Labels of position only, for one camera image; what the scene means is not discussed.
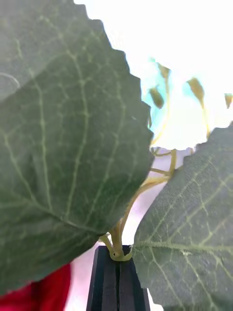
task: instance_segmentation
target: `leaf midrib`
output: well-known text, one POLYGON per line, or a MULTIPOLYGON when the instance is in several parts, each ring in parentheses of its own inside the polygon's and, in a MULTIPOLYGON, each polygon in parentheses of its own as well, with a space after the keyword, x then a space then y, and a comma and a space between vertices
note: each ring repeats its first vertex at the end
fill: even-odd
POLYGON ((233 246, 199 246, 195 244, 190 245, 182 245, 177 243, 168 243, 168 242, 150 242, 150 241, 139 241, 136 242, 133 246, 135 249, 137 248, 170 248, 174 250, 189 250, 189 251, 200 251, 200 252, 213 252, 213 251, 227 251, 233 253, 233 246))

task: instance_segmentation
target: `red fabric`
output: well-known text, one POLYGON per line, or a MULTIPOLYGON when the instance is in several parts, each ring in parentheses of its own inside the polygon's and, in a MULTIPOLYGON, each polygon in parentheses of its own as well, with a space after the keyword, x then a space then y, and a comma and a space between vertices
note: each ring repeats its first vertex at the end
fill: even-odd
POLYGON ((70 277, 70 265, 66 265, 39 282, 0 297, 0 311, 63 311, 70 277))

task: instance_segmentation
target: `green leaf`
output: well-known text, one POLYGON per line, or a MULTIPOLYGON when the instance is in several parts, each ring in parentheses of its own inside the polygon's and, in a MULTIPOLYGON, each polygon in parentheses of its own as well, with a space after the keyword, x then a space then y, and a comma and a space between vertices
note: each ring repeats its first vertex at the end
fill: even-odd
POLYGON ((140 223, 133 260, 165 310, 233 310, 232 125, 184 159, 140 223))
POLYGON ((72 0, 19 2, 3 21, 20 88, 0 104, 1 294, 93 246, 152 162, 140 81, 102 23, 72 0))

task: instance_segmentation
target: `leaf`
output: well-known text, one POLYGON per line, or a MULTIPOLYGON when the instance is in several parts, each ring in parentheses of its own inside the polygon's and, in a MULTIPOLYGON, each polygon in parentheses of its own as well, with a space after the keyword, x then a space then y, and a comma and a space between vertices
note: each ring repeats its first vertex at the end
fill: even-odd
POLYGON ((102 23, 71 0, 20 2, 3 22, 20 88, 0 104, 0 294, 92 247, 152 162, 139 79, 102 23))
POLYGON ((158 67, 159 67, 159 70, 161 72, 162 77, 167 81, 168 80, 168 76, 170 74, 170 69, 168 69, 167 67, 162 66, 159 63, 158 63, 158 67))
POLYGON ((226 100, 227 108, 230 108, 230 105, 233 102, 233 95, 232 94, 225 94, 225 100, 226 100))
POLYGON ((197 99, 201 103, 203 101, 205 93, 204 93, 204 89, 201 86, 200 82, 198 81, 197 78, 192 78, 191 80, 189 80, 187 82, 188 82, 193 94, 197 97, 197 99))
POLYGON ((155 88, 155 87, 151 88, 150 89, 150 95, 151 95, 153 102, 156 105, 156 107, 161 109, 164 105, 164 99, 163 99, 162 95, 160 94, 160 92, 157 90, 157 88, 155 88))
POLYGON ((165 310, 233 309, 233 126, 184 159, 140 223, 133 260, 165 310))

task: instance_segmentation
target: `red cloth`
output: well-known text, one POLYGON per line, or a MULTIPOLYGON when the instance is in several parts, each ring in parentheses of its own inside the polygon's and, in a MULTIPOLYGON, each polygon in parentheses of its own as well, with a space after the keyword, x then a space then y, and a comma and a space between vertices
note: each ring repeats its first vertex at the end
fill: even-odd
POLYGON ((0 311, 63 311, 70 277, 68 264, 39 282, 0 297, 0 311))

